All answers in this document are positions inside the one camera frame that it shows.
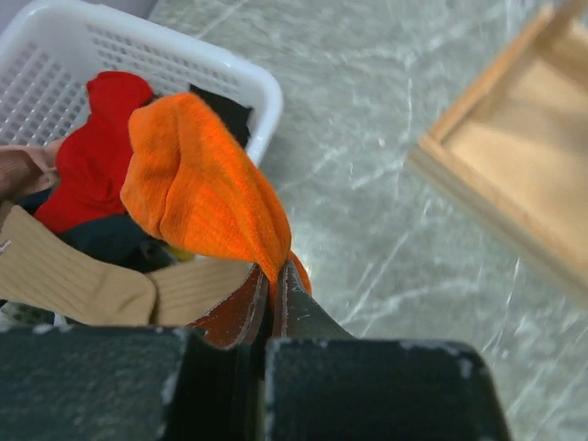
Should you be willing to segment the black sock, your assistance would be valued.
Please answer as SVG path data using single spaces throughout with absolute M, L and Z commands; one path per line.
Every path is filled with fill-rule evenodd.
M 199 96 L 219 116 L 229 133 L 245 149 L 251 137 L 248 122 L 254 109 L 196 85 L 190 84 L 189 91 Z

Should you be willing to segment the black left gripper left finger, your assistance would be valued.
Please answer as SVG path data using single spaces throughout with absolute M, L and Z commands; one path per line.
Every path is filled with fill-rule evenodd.
M 252 440 L 268 316 L 253 267 L 187 327 L 5 327 L 1 437 Z

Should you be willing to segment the brown ribbed sock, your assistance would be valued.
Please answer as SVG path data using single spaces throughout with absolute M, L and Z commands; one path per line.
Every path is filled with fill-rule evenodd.
M 24 209 L 1 205 L 1 297 L 88 325 L 187 325 L 238 289 L 245 262 L 202 258 L 148 274 L 100 262 Z

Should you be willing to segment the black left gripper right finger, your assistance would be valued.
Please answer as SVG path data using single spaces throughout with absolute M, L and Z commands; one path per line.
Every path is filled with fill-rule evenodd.
M 507 440 L 492 374 L 470 345 L 366 340 L 279 276 L 266 345 L 268 440 Z

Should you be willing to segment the red sock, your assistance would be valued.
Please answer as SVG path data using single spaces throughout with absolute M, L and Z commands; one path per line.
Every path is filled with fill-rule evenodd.
M 126 211 L 119 193 L 132 156 L 129 119 L 153 98 L 145 80 L 120 71 L 99 73 L 86 90 L 88 119 L 63 141 L 59 185 L 35 212 L 54 233 Z

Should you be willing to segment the orange sock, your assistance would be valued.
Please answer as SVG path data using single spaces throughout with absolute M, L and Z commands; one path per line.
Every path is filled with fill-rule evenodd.
M 291 262 L 312 291 L 275 189 L 200 97 L 164 96 L 134 110 L 129 135 L 120 199 L 145 232 L 192 254 L 256 264 L 272 291 Z

